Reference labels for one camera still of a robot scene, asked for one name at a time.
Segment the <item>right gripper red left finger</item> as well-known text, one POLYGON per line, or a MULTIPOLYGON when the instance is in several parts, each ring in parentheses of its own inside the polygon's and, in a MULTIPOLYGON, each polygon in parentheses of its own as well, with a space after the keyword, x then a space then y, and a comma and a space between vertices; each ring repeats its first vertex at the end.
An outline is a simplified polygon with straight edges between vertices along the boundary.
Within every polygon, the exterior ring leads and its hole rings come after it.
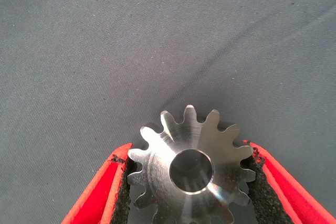
POLYGON ((128 158, 132 144, 116 148, 84 189, 62 223, 127 223, 130 185, 127 176, 134 168, 128 158))

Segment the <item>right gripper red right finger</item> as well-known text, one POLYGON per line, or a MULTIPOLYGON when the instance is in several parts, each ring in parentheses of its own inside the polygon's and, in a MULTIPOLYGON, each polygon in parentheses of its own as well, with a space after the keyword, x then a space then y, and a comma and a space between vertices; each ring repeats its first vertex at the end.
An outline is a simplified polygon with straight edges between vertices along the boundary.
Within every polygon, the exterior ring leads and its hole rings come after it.
POLYGON ((266 149, 248 140, 244 143, 253 148, 242 165, 256 173, 247 185, 258 223, 335 223, 335 217, 266 149))

